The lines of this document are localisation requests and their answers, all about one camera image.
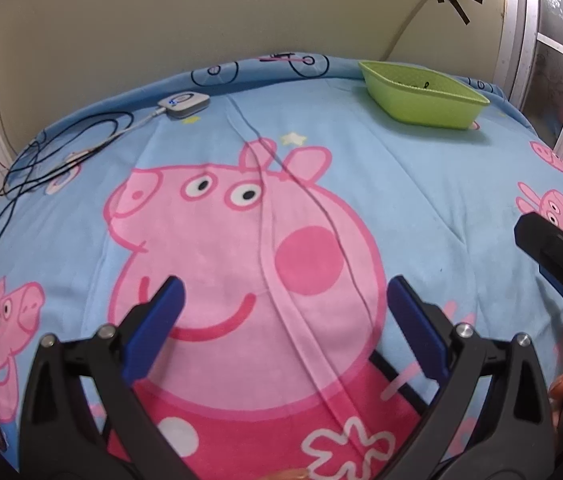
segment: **white device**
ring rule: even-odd
[[[158,105],[165,108],[166,113],[175,119],[196,114],[210,104],[210,96],[197,92],[179,92],[162,99]]]

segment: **blue bedsheet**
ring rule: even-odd
[[[314,54],[174,76],[42,132],[35,142],[44,155],[88,115],[128,110],[140,120],[177,91],[212,96],[196,116],[159,116],[18,200],[0,241],[8,459],[17,464],[17,421],[41,335],[92,336],[169,274],[184,280],[188,303],[137,392],[204,480],[291,467],[319,480],[347,470],[366,478],[381,469],[417,422],[399,388],[408,382],[425,400],[436,390],[386,310],[386,282],[397,274],[484,336],[529,333],[551,381],[563,370],[563,300],[517,249],[513,227],[538,210],[563,228],[563,163],[500,89],[462,81],[491,101],[466,132],[392,120],[356,61]],[[30,178],[111,130],[93,126]],[[35,152],[33,143],[14,165],[11,188]],[[369,368],[375,348],[398,378]],[[359,441],[346,447],[353,428]],[[270,434],[282,458],[263,460]],[[235,442],[245,443],[244,456]]]

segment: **green tray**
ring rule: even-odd
[[[398,63],[359,63],[373,99],[402,123],[467,130],[490,101],[441,72]]]

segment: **white polka dot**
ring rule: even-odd
[[[176,416],[165,418],[158,424],[158,428],[182,458],[192,455],[200,445],[197,432],[183,418]]]

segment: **beige wall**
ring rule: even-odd
[[[419,0],[0,0],[0,105],[17,147],[77,108],[281,50],[376,59]],[[491,79],[503,0],[429,1],[392,57]]]

